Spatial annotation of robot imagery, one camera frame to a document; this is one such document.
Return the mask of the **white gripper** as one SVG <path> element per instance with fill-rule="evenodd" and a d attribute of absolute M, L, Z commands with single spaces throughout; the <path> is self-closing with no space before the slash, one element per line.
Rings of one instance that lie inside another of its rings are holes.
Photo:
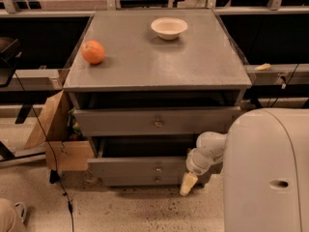
<path fill-rule="evenodd" d="M 208 172 L 213 165 L 213 157 L 203 148 L 194 148 L 186 158 L 186 168 L 189 173 L 184 173 L 180 195 L 186 196 L 198 181 L 197 176 L 202 176 Z"/>

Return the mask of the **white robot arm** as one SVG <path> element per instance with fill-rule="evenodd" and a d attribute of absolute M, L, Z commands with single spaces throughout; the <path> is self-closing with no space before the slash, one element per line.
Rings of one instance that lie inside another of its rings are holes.
<path fill-rule="evenodd" d="M 186 158 L 181 195 L 223 165 L 225 232 L 309 232 L 309 110 L 262 108 L 206 131 Z"/>

